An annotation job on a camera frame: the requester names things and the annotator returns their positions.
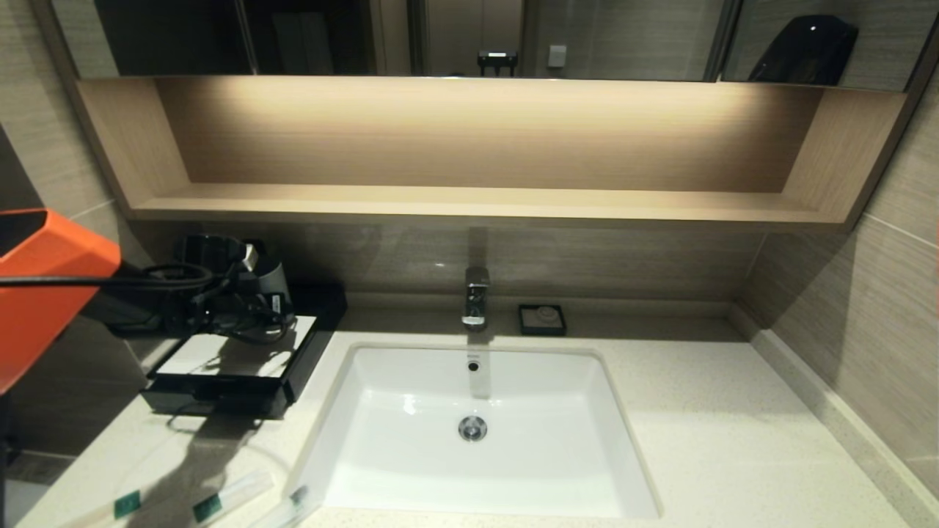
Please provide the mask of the grey plastic cup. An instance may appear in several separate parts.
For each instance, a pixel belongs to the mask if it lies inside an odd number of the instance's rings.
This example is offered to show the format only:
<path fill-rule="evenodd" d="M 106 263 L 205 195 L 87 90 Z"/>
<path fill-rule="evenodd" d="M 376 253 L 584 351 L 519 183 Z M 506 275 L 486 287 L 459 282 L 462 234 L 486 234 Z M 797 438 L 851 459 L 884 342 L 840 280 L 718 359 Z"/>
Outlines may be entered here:
<path fill-rule="evenodd" d="M 261 255 L 254 268 L 255 290 L 265 299 L 269 308 L 285 320 L 294 317 L 294 304 L 282 262 L 271 255 Z"/>

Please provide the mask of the white square plate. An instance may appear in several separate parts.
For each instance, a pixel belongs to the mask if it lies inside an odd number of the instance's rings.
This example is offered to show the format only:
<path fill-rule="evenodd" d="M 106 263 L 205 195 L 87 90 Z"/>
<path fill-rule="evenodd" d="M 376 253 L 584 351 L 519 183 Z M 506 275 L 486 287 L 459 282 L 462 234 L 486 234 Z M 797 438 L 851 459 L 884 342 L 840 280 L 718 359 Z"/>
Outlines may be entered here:
<path fill-rule="evenodd" d="M 195 335 L 172 352 L 158 375 L 250 375 L 279 378 L 318 319 L 297 315 L 275 343 L 249 344 L 221 335 Z"/>

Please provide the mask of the black amenity box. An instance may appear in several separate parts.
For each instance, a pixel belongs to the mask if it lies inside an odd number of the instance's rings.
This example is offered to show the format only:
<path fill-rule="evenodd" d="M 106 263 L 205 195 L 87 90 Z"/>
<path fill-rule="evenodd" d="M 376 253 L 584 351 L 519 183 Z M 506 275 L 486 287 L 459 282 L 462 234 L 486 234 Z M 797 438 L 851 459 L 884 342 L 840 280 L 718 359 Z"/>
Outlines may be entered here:
<path fill-rule="evenodd" d="M 348 308 L 343 286 L 296 285 L 293 287 L 296 316 L 316 317 L 314 328 L 286 365 L 279 378 L 250 375 L 158 375 L 174 348 L 148 374 L 150 382 L 141 391 L 156 414 L 209 417 L 212 414 L 254 419 L 281 419 L 299 401 L 302 392 L 326 351 L 332 335 Z"/>

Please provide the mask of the wrapped toothbrush with green label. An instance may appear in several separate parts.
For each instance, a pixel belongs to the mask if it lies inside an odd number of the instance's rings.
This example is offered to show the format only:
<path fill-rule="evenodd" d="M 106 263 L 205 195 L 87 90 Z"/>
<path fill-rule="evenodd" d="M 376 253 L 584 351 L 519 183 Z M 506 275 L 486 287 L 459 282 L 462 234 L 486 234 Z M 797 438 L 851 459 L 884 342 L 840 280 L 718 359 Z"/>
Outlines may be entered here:
<path fill-rule="evenodd" d="M 181 514 L 169 517 L 180 524 L 167 524 L 171 528 L 204 528 L 244 507 L 272 489 L 274 479 L 271 472 L 256 470 L 249 472 L 222 487 L 215 494 L 208 495 L 201 501 L 187 505 Z"/>
<path fill-rule="evenodd" d="M 162 478 L 92 507 L 57 528 L 194 528 L 198 525 L 182 485 Z"/>

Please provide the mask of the small item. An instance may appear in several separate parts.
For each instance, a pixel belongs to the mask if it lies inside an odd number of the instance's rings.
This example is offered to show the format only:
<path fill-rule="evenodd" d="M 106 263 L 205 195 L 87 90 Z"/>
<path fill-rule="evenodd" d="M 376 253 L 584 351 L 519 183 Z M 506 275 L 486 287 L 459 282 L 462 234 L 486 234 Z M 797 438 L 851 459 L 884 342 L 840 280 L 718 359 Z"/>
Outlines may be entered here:
<path fill-rule="evenodd" d="M 307 485 L 296 488 L 272 509 L 255 519 L 248 528 L 294 528 L 321 507 Z"/>

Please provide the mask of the white ceramic sink basin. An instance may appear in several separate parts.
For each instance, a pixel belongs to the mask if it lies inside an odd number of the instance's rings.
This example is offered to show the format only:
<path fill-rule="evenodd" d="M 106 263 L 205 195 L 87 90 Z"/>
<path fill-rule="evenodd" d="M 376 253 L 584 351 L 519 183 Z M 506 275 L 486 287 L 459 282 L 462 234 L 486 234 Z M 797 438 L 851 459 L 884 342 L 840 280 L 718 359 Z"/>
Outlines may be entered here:
<path fill-rule="evenodd" d="M 489 433 L 467 442 L 464 417 Z M 324 507 L 657 519 L 606 364 L 590 350 L 357 345 L 296 473 Z"/>

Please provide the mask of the chrome sink faucet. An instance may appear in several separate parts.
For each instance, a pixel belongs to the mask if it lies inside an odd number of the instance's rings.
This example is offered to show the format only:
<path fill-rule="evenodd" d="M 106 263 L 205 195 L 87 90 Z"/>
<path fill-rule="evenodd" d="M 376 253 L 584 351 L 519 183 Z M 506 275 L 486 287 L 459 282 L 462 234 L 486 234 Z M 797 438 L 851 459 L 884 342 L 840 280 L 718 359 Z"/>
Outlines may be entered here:
<path fill-rule="evenodd" d="M 486 308 L 489 300 L 490 277 L 484 267 L 466 268 L 466 294 L 461 321 L 467 331 L 478 333 L 486 330 Z"/>

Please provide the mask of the black square soap dish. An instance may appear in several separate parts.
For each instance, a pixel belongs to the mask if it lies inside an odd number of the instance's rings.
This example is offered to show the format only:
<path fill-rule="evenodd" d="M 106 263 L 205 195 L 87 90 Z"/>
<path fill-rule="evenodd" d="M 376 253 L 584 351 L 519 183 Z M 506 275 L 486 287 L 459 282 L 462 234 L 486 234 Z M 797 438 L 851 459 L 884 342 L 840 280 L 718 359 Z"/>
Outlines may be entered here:
<path fill-rule="evenodd" d="M 519 305 L 519 330 L 522 335 L 540 335 L 540 337 L 563 337 L 567 335 L 566 319 L 560 305 L 549 305 L 560 312 L 560 323 L 553 326 L 544 326 L 537 321 L 536 309 L 543 304 Z"/>

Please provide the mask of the wooden wall shelf niche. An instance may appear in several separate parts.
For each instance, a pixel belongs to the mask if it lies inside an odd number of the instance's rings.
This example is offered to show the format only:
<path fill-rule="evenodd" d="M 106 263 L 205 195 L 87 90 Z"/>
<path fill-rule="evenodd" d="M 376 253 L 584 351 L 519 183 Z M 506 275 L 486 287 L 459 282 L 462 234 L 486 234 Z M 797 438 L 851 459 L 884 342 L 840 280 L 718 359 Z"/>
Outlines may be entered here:
<path fill-rule="evenodd" d="M 669 81 L 73 82 L 140 220 L 851 230 L 916 97 Z"/>

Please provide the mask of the wall mirror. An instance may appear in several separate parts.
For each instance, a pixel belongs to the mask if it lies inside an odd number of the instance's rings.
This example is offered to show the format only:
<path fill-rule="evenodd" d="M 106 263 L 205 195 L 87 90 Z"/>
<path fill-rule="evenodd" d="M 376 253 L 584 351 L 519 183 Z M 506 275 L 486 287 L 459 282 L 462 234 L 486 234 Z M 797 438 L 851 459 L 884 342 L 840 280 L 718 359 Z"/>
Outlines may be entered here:
<path fill-rule="evenodd" d="M 905 92 L 939 0 L 46 0 L 81 79 L 749 81 L 785 25 L 859 34 L 838 86 Z"/>

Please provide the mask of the black glossy wall dispenser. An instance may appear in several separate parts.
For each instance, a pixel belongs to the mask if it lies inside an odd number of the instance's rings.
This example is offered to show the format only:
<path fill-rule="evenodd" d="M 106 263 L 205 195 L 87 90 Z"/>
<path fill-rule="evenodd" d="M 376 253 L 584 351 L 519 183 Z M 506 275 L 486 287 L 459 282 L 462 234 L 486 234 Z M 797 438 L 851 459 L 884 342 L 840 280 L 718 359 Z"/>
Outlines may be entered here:
<path fill-rule="evenodd" d="M 835 15 L 795 17 L 772 40 L 748 80 L 838 86 L 858 34 L 858 27 Z"/>

